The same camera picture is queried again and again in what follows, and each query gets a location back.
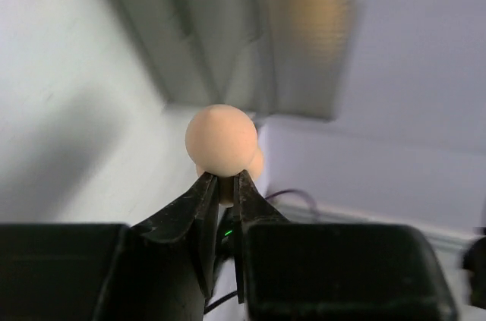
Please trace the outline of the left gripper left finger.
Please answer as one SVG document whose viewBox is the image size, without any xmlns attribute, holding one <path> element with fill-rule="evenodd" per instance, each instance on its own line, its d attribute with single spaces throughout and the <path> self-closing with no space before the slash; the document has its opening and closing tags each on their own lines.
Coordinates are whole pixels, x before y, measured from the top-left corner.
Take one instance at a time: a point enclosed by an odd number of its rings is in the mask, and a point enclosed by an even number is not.
<svg viewBox="0 0 486 321">
<path fill-rule="evenodd" d="M 180 197 L 113 245 L 94 320 L 201 320 L 213 291 L 217 179 L 199 177 Z"/>
</svg>

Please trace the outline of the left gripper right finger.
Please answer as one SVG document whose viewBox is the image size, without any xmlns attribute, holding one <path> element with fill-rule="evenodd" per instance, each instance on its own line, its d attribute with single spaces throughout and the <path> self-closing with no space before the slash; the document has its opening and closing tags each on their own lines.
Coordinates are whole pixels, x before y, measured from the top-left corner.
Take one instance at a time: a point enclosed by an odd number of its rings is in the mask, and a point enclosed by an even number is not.
<svg viewBox="0 0 486 321">
<path fill-rule="evenodd" d="M 250 174 L 233 177 L 233 244 L 237 298 L 245 302 L 244 235 L 257 223 L 288 223 L 289 220 L 258 192 Z"/>
</svg>

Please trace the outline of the beige makeup sponge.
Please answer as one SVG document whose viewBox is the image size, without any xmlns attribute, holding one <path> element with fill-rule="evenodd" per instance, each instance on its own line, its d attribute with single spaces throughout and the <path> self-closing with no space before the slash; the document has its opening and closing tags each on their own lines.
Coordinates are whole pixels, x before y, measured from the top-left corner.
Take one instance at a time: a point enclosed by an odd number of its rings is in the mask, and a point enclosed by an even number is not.
<svg viewBox="0 0 486 321">
<path fill-rule="evenodd" d="M 185 133 L 186 151 L 197 175 L 219 179 L 219 204 L 233 206 L 232 177 L 247 171 L 257 180 L 264 170 L 264 155 L 251 118 L 230 105 L 210 105 L 190 121 Z"/>
</svg>

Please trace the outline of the clear acrylic organizer with lid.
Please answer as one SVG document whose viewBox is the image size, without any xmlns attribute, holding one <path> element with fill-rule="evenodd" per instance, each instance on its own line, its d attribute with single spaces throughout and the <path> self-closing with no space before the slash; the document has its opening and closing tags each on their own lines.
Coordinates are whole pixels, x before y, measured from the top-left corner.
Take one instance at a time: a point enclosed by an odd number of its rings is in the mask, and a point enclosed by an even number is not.
<svg viewBox="0 0 486 321">
<path fill-rule="evenodd" d="M 111 0 L 164 97 L 332 121 L 365 0 Z"/>
</svg>

